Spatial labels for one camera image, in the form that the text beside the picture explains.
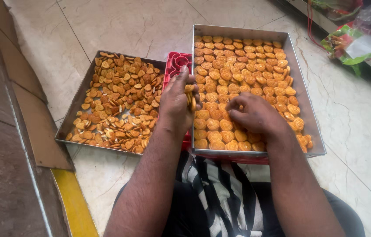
fingernail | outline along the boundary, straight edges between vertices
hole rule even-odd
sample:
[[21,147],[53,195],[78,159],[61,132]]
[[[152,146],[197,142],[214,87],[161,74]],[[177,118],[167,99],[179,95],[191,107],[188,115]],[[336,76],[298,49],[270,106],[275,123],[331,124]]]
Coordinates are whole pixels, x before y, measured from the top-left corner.
[[183,66],[181,67],[180,72],[185,72],[186,69],[187,69],[187,65],[183,65]]

marble floor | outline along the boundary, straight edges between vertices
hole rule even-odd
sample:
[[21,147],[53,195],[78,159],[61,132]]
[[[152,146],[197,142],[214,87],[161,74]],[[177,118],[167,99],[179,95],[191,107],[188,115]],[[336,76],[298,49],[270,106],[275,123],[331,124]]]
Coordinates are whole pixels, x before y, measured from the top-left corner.
[[[99,49],[166,60],[190,53],[193,24],[288,32],[293,40],[327,154],[309,159],[324,188],[347,202],[371,237],[371,83],[331,62],[308,40],[305,19],[269,0],[5,0],[20,47],[41,81],[59,126]],[[68,147],[99,234],[137,156]],[[267,166],[242,165],[252,181]]]

yellow edge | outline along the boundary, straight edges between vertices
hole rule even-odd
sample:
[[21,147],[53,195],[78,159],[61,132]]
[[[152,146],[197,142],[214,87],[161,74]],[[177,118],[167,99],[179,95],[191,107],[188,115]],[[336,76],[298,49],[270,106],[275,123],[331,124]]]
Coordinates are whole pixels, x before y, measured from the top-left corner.
[[51,169],[72,237],[99,237],[75,172]]

shelf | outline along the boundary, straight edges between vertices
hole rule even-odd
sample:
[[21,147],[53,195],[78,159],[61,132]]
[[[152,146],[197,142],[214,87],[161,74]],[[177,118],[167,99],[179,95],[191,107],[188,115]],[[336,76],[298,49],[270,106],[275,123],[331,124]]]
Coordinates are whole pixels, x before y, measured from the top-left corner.
[[[286,0],[292,4],[300,12],[307,15],[307,3],[304,0]],[[318,24],[321,28],[327,31],[329,34],[336,31],[340,25],[336,25],[333,21],[329,20],[323,14],[313,9],[313,21]],[[371,60],[366,62],[371,67]]]

stainless steel tray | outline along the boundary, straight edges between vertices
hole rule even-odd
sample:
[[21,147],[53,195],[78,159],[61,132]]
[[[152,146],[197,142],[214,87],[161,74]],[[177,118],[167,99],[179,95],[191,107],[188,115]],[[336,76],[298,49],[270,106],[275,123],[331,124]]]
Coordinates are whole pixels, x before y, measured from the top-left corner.
[[[315,118],[313,106],[311,105],[310,96],[307,92],[307,87],[303,79],[303,74],[301,68],[298,64],[298,59],[294,51],[294,46],[292,45],[291,38],[286,32],[275,32],[267,30],[251,30],[251,29],[241,29],[233,27],[221,27],[221,26],[211,26],[211,25],[199,25],[195,24],[193,26],[193,44],[192,44],[192,54],[193,54],[193,68],[194,65],[194,35],[211,35],[211,36],[224,36],[231,39],[263,39],[271,41],[279,41],[282,43],[282,48],[287,55],[288,65],[291,67],[291,76],[294,78],[293,88],[297,91],[296,97],[299,102],[299,107],[301,108],[301,118],[304,120],[304,132],[311,135],[313,141],[313,148],[309,150],[305,155],[307,158],[314,156],[324,156],[326,154],[326,149],[324,147],[323,138],[321,137],[319,126],[317,125],[317,120]],[[191,139],[192,139],[192,150],[194,154],[207,154],[207,155],[223,155],[223,156],[267,156],[267,152],[258,151],[220,151],[220,150],[204,150],[194,148],[194,127],[191,129]]]
[[[95,57],[100,57],[100,55],[99,55],[100,52],[105,52],[105,53],[108,53],[108,54],[114,54],[114,52],[98,50],[96,52]],[[124,55],[125,57],[131,57],[131,58],[136,57],[136,56],[131,56],[131,55],[127,55],[127,54],[122,54],[122,55]],[[149,62],[149,63],[153,64],[156,68],[161,70],[161,73],[165,72],[167,62],[162,62],[162,61],[157,61],[157,60],[152,60],[152,59],[146,59],[146,58],[142,58],[142,61],[143,62]],[[79,89],[77,90],[70,106],[68,107],[67,113],[65,114],[65,117],[64,117],[64,119],[61,123],[61,126],[58,128],[58,131],[55,135],[55,140],[57,140],[59,142],[63,142],[63,143],[70,143],[70,144],[76,144],[76,145],[87,145],[87,144],[83,144],[83,143],[69,142],[69,141],[66,141],[65,138],[66,138],[67,134],[69,132],[71,132],[74,128],[73,121],[77,118],[76,113],[77,113],[77,111],[81,110],[81,105],[83,104],[84,99],[86,99],[86,93],[85,92],[88,89],[90,89],[90,81],[92,80],[92,75],[95,72],[95,66],[96,66],[95,60],[93,60],[92,63],[90,64],[89,69],[87,70],[86,75],[84,76],[83,81],[80,84]],[[105,147],[99,147],[99,146],[93,146],[93,145],[91,145],[90,147],[96,147],[96,148],[101,148],[101,149],[110,149],[114,152],[132,153],[132,152],[128,152],[128,151],[115,150],[115,149],[111,149],[111,148],[105,148]]]

